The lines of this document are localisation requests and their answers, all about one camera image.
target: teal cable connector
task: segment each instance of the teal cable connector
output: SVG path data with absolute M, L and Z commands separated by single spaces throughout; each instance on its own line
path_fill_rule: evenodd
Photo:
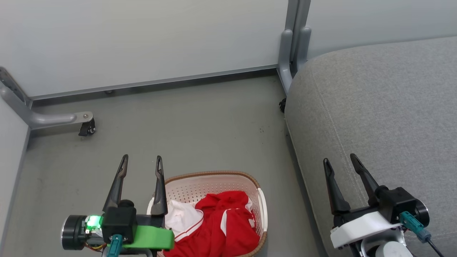
M 110 250 L 108 252 L 108 257 L 119 257 L 122 249 L 122 240 L 123 237 L 121 235 L 113 235 L 111 239 Z
M 427 242 L 431 239 L 431 233 L 424 228 L 424 225 L 420 223 L 411 213 L 405 211 L 400 213 L 400 222 L 409 230 L 416 234 L 419 241 L 422 243 Z

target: black caster wheel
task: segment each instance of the black caster wheel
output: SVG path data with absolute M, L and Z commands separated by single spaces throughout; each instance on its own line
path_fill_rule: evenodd
M 284 98 L 281 102 L 279 102 L 279 108 L 281 109 L 281 112 L 284 113 L 284 109 L 286 109 L 286 99 Z
M 93 133 L 95 133 L 95 119 L 92 119 L 91 121 L 84 122 L 81 125 L 80 133 L 79 135 L 82 137 L 90 136 Z

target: gray ottoman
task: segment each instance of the gray ottoman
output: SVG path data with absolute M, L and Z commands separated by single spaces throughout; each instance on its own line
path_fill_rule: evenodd
M 380 185 L 403 187 L 429 209 L 432 240 L 457 256 L 457 37 L 390 43 L 318 56 L 295 76 L 286 121 L 320 235 L 331 257 L 333 216 L 322 160 L 352 208 L 368 197 L 355 153 Z M 437 256 L 405 234 L 418 257 Z

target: red clothing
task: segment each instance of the red clothing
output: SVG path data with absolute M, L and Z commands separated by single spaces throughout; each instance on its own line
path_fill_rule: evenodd
M 253 251 L 260 237 L 247 205 L 249 198 L 242 191 L 206 195 L 195 206 L 203 211 L 203 224 L 176 242 L 173 250 L 164 252 L 165 256 L 234 257 Z

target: green led light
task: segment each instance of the green led light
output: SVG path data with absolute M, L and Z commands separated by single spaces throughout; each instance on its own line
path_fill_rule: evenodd
M 103 218 L 101 216 L 89 216 L 89 220 L 87 221 L 87 228 L 94 229 L 94 228 L 101 228 L 101 222 Z

